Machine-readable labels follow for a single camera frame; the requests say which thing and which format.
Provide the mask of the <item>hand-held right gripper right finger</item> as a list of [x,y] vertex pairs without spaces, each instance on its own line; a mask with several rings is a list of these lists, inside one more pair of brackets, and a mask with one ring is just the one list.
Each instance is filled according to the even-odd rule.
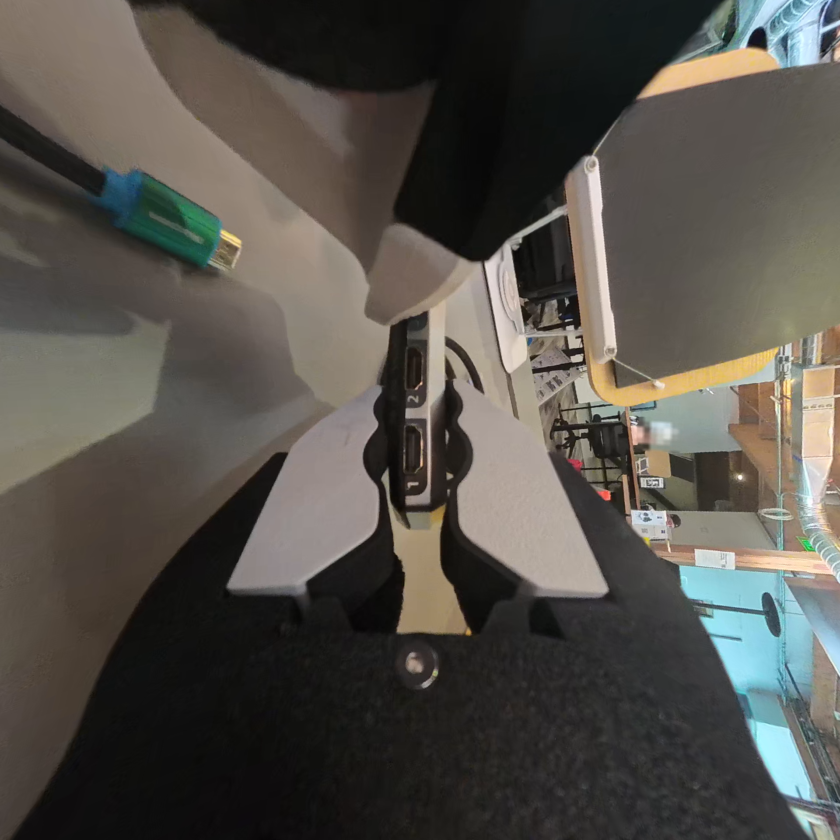
[[455,538],[530,595],[599,599],[607,582],[548,450],[473,385],[447,384]]

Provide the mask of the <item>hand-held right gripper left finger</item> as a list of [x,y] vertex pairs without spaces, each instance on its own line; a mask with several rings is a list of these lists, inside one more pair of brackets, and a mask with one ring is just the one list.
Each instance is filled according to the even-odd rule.
[[383,390],[375,385],[290,448],[228,592],[364,599],[378,588],[393,555],[387,461]]

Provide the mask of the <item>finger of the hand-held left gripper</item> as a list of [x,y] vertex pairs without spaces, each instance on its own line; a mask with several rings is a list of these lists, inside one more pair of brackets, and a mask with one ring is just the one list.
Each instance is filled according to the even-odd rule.
[[446,47],[446,2],[132,2],[179,101],[359,263],[383,325],[474,265],[396,220]]

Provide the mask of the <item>black and silver switch box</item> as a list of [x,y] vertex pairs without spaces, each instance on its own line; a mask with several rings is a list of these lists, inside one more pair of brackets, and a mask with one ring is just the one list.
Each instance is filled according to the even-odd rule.
[[448,496],[447,384],[465,367],[467,381],[485,391],[467,351],[446,334],[446,305],[391,326],[381,387],[392,507],[402,525],[430,529]]

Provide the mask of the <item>braided black cable green plugs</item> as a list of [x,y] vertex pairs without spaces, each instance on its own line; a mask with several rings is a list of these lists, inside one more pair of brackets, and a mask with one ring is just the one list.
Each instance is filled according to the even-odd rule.
[[31,161],[80,188],[111,224],[167,255],[203,270],[231,271],[240,238],[204,207],[148,173],[101,169],[1,107],[1,139]]

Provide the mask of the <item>white clip bar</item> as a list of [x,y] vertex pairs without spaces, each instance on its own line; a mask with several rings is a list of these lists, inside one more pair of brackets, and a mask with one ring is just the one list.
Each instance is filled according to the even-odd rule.
[[587,364],[593,367],[614,361],[617,352],[606,260],[601,168],[594,154],[586,155],[573,168],[564,191],[582,338]]

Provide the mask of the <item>black board wooden rim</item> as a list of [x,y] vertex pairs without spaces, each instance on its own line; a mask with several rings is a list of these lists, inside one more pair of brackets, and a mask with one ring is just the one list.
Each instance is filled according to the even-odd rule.
[[838,64],[759,49],[668,66],[606,135],[615,338],[590,382],[627,405],[737,380],[838,326]]

